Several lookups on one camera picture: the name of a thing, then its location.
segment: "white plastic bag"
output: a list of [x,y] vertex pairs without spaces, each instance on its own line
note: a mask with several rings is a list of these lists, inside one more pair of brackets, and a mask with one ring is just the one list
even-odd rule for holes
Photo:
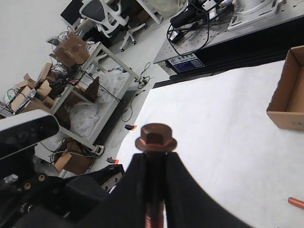
[[144,0],[152,5],[165,19],[173,16],[183,8],[187,0]]
[[89,140],[99,117],[98,105],[94,103],[79,102],[74,105],[70,113],[71,132]]
[[120,89],[129,77],[129,73],[123,73],[120,70],[113,70],[99,75],[99,83],[103,87],[98,89],[98,103],[108,103],[114,98],[109,94],[116,96],[117,90]]

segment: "screw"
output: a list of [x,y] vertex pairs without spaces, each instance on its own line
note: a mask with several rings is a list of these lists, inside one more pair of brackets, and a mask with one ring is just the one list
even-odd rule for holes
[[31,187],[31,184],[30,184],[30,183],[26,183],[26,184],[24,185],[24,190],[29,190],[30,187]]
[[163,228],[165,156],[173,151],[177,142],[172,138],[172,129],[161,123],[142,127],[141,137],[135,146],[146,153],[146,227]]
[[170,152],[176,145],[176,140],[172,138],[172,129],[161,123],[143,126],[141,137],[135,141],[135,146],[144,152]]
[[44,175],[40,175],[40,176],[38,177],[38,180],[39,180],[39,181],[44,181],[45,178],[46,178],[46,177],[45,177]]

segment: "office chair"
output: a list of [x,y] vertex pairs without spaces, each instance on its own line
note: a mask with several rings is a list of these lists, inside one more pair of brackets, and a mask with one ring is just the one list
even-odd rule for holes
[[126,45],[129,38],[131,38],[134,45],[136,44],[133,33],[140,30],[141,28],[146,29],[147,25],[143,23],[140,26],[131,28],[128,25],[129,17],[126,17],[126,19],[124,19],[121,16],[122,7],[120,1],[117,6],[118,11],[114,11],[105,3],[104,0],[91,0],[81,7],[79,13],[82,16],[96,22],[98,31],[102,31],[108,38],[111,37],[111,33],[119,25],[124,26],[126,29],[126,35],[123,38],[123,44],[120,46],[120,51],[124,52],[124,46]]

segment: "white metal shelf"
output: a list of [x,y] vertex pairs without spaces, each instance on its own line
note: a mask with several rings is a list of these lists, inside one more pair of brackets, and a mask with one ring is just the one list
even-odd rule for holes
[[[120,65],[125,71],[127,71],[130,76],[129,78],[126,80],[126,82],[121,86],[121,88],[119,88],[116,93],[114,94],[116,97],[118,97],[119,99],[121,99],[124,95],[124,93],[127,91],[128,87],[130,86],[130,84],[132,83],[132,81],[135,79],[137,82],[141,82],[141,77],[136,74],[134,71],[132,71],[124,62],[122,62],[116,55],[114,55],[109,49],[107,49],[103,44],[99,44],[98,47],[94,50],[94,52],[92,53],[92,55],[89,57],[89,59],[82,65],[81,69],[82,71],[86,71],[91,64],[95,65],[97,68],[99,68],[100,70],[104,71],[105,69],[100,66],[96,61],[96,57],[98,55],[98,53],[100,51],[104,51],[110,58],[112,58],[118,65]],[[83,76],[82,72],[79,72],[75,79],[81,79]],[[81,96],[80,94],[78,94],[76,91],[73,90],[74,87],[71,84],[68,84],[66,86],[66,88],[64,89],[63,93],[61,94],[60,97],[58,97],[55,100],[55,104],[53,105],[53,107],[51,108],[51,111],[55,114],[56,111],[59,109],[59,107],[63,104],[63,102],[65,101],[65,99],[68,97],[68,95],[72,92],[73,94],[77,95],[79,98],[81,98],[82,100],[88,102],[87,99],[85,99],[83,96]],[[111,100],[109,103],[106,103],[104,105],[102,105],[102,107],[99,110],[99,120],[97,121],[97,123],[95,124],[95,127],[90,135],[90,139],[89,140],[85,140],[81,137],[79,137],[78,135],[74,134],[73,132],[71,132],[70,130],[64,128],[64,127],[60,127],[60,131],[62,133],[64,133],[65,135],[75,139],[76,141],[80,142],[81,144],[85,145],[86,147],[92,149],[93,152],[96,152],[96,149],[100,148],[100,146],[94,146],[93,143],[96,140],[96,138],[98,137],[99,133],[101,132],[101,130],[103,129],[103,127],[105,126],[106,122],[109,120],[110,116],[112,115],[113,111],[115,110],[115,108],[117,107],[118,102],[116,100]]]

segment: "white table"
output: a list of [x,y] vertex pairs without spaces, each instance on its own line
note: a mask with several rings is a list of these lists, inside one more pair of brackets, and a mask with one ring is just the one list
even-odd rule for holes
[[277,128],[266,108],[283,61],[230,70],[150,91],[117,159],[126,168],[147,123],[173,129],[184,165],[230,213],[255,228],[300,228],[304,210],[304,132]]

